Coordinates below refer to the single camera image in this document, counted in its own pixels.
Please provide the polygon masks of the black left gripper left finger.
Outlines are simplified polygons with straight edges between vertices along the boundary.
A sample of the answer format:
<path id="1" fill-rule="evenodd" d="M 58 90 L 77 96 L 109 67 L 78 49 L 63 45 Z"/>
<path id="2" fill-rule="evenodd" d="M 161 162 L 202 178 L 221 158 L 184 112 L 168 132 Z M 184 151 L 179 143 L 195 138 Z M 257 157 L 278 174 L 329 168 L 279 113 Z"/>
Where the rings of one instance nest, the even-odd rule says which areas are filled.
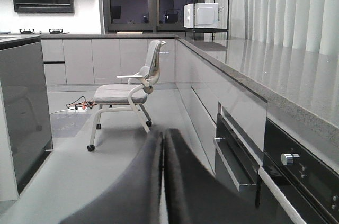
<path id="1" fill-rule="evenodd" d="M 159 223 L 162 164 L 162 133 L 152 131 L 117 180 L 61 223 Z"/>

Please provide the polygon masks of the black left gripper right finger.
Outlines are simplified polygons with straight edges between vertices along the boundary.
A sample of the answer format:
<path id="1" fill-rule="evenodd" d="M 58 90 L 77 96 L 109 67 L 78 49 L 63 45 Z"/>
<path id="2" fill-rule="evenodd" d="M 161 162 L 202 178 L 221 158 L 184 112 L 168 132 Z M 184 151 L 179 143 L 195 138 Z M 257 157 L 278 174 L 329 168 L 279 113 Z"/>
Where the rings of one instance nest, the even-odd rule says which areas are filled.
<path id="1" fill-rule="evenodd" d="M 170 223 L 267 223 L 210 174 L 178 129 L 164 134 L 164 179 Z"/>

